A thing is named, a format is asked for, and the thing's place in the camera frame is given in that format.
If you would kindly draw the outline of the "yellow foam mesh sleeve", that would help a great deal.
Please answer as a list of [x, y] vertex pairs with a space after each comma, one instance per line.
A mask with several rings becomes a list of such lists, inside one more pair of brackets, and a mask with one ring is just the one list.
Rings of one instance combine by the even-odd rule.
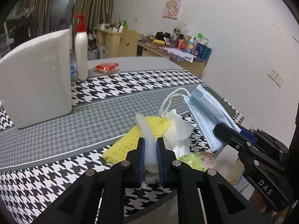
[[[150, 126], [154, 138], [160, 138], [170, 126], [170, 120], [160, 118], [159, 116], [146, 116], [147, 123]], [[103, 158], [107, 163], [116, 164], [126, 159], [127, 153], [137, 148], [138, 140], [142, 137], [140, 127], [134, 126], [118, 141], [103, 153]]]

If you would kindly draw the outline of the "white foam wrap piece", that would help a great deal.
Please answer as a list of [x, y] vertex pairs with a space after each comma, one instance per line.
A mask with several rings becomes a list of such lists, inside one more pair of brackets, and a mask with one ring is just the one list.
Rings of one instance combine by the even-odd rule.
[[157, 159], [157, 145], [156, 139], [150, 129], [145, 117], [136, 113], [135, 115], [137, 124], [140, 128], [142, 137], [145, 140], [145, 152], [144, 152], [144, 166], [145, 169], [150, 173], [158, 173], [158, 159]]

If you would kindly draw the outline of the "far wooden desk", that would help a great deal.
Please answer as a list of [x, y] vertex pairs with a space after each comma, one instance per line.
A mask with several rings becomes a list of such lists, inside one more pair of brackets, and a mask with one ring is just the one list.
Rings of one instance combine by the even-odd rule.
[[111, 29], [93, 28], [96, 34], [96, 46], [100, 48], [105, 45], [105, 55], [107, 58], [119, 57], [119, 46], [121, 33], [113, 32]]

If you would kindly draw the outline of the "glass balcony door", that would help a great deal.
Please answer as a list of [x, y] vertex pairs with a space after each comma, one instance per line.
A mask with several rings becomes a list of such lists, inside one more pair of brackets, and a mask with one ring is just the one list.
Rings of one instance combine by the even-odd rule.
[[70, 27], [75, 0], [48, 0], [46, 33]]

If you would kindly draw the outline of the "blue surgical face mask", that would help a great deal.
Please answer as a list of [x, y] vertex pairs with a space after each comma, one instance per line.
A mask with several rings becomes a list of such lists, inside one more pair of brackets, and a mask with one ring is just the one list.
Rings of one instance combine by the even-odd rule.
[[237, 126], [229, 116], [224, 107], [201, 85], [198, 85], [192, 93], [185, 88], [177, 88], [171, 92], [163, 101], [159, 109], [159, 116], [161, 118], [165, 117], [168, 112], [172, 98], [177, 96], [184, 98], [185, 104], [189, 108], [195, 123], [212, 152], [215, 152], [224, 146], [224, 142], [219, 140], [213, 131], [217, 124], [224, 123], [236, 132], [241, 132], [239, 126]]

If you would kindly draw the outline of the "brown striped curtain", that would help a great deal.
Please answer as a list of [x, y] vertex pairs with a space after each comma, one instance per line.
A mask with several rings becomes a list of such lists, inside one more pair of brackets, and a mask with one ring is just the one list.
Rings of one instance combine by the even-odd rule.
[[92, 30], [112, 19], [113, 0], [75, 0], [73, 15], [85, 15], [85, 24]]

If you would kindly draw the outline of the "green tissue packet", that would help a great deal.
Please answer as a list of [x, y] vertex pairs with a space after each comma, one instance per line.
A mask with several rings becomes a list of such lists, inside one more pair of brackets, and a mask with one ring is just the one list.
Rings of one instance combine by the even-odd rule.
[[178, 158], [181, 162], [188, 164], [191, 168], [206, 171], [207, 169], [217, 170], [216, 160], [213, 153], [209, 152], [197, 152], [190, 153]]

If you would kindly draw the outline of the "red snack packet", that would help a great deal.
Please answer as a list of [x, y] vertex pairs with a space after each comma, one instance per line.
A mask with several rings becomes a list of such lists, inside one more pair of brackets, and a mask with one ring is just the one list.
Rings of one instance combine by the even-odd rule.
[[98, 73], [110, 73], [119, 67], [118, 63], [101, 63], [95, 66], [94, 71]]

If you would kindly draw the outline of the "houndstooth table runner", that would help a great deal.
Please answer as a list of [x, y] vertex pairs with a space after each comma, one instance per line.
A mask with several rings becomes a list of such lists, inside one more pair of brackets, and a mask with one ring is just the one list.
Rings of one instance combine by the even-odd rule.
[[70, 114], [17, 129], [1, 110], [1, 204], [13, 223], [31, 223], [88, 169], [109, 165], [103, 154], [135, 124], [155, 116], [169, 93], [193, 91], [186, 70], [120, 72], [71, 84]]

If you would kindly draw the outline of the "white tissue paper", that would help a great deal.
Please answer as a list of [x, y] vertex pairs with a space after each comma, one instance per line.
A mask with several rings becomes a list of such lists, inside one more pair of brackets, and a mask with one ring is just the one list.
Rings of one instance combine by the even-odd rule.
[[189, 154], [189, 137], [194, 130], [193, 125], [183, 120], [175, 109], [167, 112], [165, 117], [170, 121], [169, 127], [163, 133], [165, 148], [172, 150], [176, 158]]

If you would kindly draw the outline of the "printed paper sheets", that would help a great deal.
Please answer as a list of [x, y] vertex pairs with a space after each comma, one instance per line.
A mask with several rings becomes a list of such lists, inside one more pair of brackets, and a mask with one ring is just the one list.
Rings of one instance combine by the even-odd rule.
[[194, 55], [181, 51], [179, 49], [175, 49], [175, 48], [163, 48], [168, 54], [172, 54], [175, 55], [177, 57], [180, 57], [190, 63], [193, 63], [194, 60]]

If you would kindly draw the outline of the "anime wall picture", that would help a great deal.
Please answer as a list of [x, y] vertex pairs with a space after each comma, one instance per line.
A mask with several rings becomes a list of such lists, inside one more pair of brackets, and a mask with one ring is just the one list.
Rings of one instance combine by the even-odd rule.
[[162, 17], [170, 19], [178, 19], [180, 9], [182, 7], [182, 0], [169, 0], [166, 2]]

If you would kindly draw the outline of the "wooden smiley chair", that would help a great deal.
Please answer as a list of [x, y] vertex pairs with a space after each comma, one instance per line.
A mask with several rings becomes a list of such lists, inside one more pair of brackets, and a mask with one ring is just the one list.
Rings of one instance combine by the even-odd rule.
[[119, 56], [136, 57], [138, 44], [138, 32], [129, 29], [123, 29], [120, 35]]

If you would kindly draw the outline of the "blue label water bottle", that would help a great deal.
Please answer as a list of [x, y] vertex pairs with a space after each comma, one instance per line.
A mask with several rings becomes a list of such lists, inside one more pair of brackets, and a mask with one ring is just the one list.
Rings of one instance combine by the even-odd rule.
[[73, 50], [70, 50], [70, 75], [71, 75], [71, 81], [76, 81], [78, 79], [77, 69], [76, 69], [76, 56]]

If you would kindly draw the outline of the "cluttered wooden desk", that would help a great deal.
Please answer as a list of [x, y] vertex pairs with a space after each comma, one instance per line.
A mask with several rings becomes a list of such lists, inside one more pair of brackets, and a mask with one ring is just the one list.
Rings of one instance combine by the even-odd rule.
[[187, 59], [168, 53], [165, 48], [168, 48], [167, 45], [162, 45], [158, 43], [153, 43], [152, 40], [146, 37], [139, 37], [137, 44], [137, 52], [144, 57], [164, 57], [176, 65], [186, 69], [188, 72], [193, 74], [196, 77], [201, 77], [203, 70], [208, 64], [207, 61], [204, 61], [198, 57], [193, 59], [193, 62], [189, 62]]

